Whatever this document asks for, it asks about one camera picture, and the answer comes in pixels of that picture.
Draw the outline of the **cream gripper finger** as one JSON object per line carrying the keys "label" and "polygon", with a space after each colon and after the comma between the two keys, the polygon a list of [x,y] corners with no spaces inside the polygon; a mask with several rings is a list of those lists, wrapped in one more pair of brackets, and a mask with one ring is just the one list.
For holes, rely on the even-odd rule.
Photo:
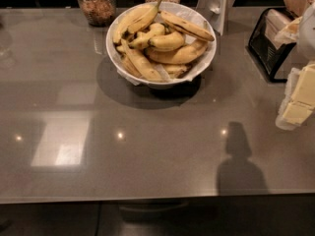
{"label": "cream gripper finger", "polygon": [[283,101],[276,118],[276,126],[283,130],[292,131],[300,127],[312,113],[313,110],[307,105]]}
{"label": "cream gripper finger", "polygon": [[315,63],[308,63],[301,70],[292,68],[285,85],[285,99],[315,108]]}

